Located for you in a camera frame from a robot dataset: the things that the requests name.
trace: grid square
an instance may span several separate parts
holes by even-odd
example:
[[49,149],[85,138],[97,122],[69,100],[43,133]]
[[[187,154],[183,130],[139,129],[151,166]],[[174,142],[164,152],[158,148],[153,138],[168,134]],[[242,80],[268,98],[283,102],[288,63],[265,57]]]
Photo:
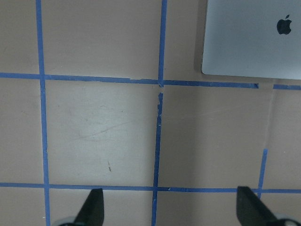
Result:
[[50,183],[152,186],[157,86],[46,85]]
[[281,218],[293,218],[300,222],[301,194],[262,194],[261,200]]
[[158,192],[157,226],[232,225],[236,218],[236,194]]
[[[84,204],[89,190],[50,190],[52,226],[72,222]],[[151,224],[152,192],[103,191],[103,226],[149,226]]]
[[0,78],[0,181],[43,183],[40,84]]
[[42,1],[45,73],[158,78],[160,0]]
[[0,72],[39,73],[34,0],[1,1]]
[[274,90],[264,188],[301,186],[300,91]]
[[44,189],[0,187],[1,225],[45,225]]
[[164,79],[271,82],[271,79],[205,75],[201,72],[207,0],[168,1]]
[[165,87],[159,186],[257,187],[270,89]]

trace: black object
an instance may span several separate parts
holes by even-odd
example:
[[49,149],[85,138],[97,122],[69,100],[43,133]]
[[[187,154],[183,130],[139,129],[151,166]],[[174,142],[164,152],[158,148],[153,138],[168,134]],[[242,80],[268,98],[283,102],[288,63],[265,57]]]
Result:
[[74,222],[60,226],[102,226],[103,220],[103,190],[92,189]]
[[236,215],[242,226],[301,226],[293,219],[277,219],[249,187],[237,188]]

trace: laptop lid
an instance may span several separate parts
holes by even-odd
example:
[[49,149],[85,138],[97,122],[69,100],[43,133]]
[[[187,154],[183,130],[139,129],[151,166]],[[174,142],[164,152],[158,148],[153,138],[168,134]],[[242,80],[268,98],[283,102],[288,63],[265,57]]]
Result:
[[208,0],[202,72],[301,79],[301,0]]

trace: floor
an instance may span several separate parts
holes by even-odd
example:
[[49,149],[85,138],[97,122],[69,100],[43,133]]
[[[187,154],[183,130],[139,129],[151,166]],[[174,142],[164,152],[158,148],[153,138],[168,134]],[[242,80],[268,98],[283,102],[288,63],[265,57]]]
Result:
[[301,81],[201,73],[206,0],[2,1],[1,225],[234,225],[236,187],[300,218]]

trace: black apple logo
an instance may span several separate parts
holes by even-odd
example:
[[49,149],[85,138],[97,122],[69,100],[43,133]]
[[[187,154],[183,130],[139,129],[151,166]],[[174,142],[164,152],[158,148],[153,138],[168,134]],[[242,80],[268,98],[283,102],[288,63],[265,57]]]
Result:
[[279,34],[289,34],[291,32],[291,28],[290,28],[290,24],[291,24],[291,20],[279,20],[277,23],[277,31]]

